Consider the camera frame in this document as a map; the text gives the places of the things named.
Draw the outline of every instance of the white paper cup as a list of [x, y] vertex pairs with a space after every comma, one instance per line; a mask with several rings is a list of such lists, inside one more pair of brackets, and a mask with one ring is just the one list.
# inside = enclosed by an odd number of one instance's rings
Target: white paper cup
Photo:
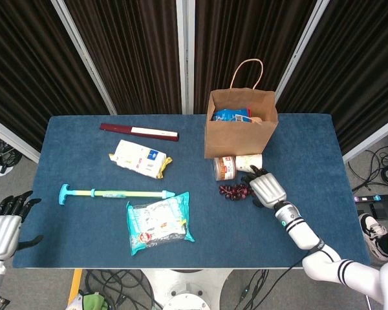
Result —
[[255, 155], [242, 155], [235, 157], [235, 166], [238, 171], [253, 173], [250, 165], [256, 166], [258, 169], [263, 167], [263, 157], [261, 154]]

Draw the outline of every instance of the paper bag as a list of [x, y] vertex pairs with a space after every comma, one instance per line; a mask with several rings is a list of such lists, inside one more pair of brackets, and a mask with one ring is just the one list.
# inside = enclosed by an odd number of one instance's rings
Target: paper bag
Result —
[[[253, 89], [232, 88], [238, 69], [248, 61], [258, 61], [261, 64], [262, 70], [257, 83]], [[235, 71], [229, 89], [213, 90], [210, 93], [204, 133], [205, 158], [262, 153], [278, 124], [274, 92], [255, 89], [262, 75], [263, 63], [259, 59], [247, 59]], [[249, 108], [254, 121], [211, 120], [214, 112], [228, 108]]]

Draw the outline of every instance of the sneaker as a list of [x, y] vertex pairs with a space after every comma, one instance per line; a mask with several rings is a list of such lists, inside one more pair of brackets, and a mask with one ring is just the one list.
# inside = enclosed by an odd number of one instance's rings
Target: sneaker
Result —
[[384, 253], [378, 244], [378, 239], [387, 233], [387, 229], [379, 224], [373, 216], [363, 213], [359, 216], [363, 239], [372, 254], [381, 261], [387, 261], [388, 255]]

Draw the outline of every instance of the grapes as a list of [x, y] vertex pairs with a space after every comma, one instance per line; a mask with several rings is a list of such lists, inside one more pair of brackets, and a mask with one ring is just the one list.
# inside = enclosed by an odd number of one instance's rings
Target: grapes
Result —
[[246, 199], [248, 195], [254, 194], [252, 188], [245, 183], [235, 185], [220, 185], [219, 192], [220, 195], [224, 195], [226, 199], [231, 201]]

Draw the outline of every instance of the table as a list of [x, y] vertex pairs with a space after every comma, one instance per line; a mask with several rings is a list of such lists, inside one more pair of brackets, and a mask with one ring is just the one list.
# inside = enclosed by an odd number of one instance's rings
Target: table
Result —
[[[17, 252], [14, 267], [110, 269], [285, 268], [299, 250], [269, 209], [251, 199], [220, 196], [213, 164], [204, 159], [205, 115], [56, 116], [50, 119], [32, 197], [42, 202], [22, 227], [21, 241], [43, 241]], [[106, 132], [100, 123], [177, 131], [180, 141]], [[174, 161], [163, 180], [125, 170], [110, 161], [121, 139], [160, 150]], [[280, 114], [263, 152], [272, 172], [313, 230], [342, 258], [369, 264], [358, 216], [332, 120], [326, 114]], [[195, 243], [179, 241], [131, 256], [127, 200], [69, 196], [58, 204], [63, 183], [71, 189], [127, 189], [190, 193]], [[137, 205], [152, 200], [132, 198]]]

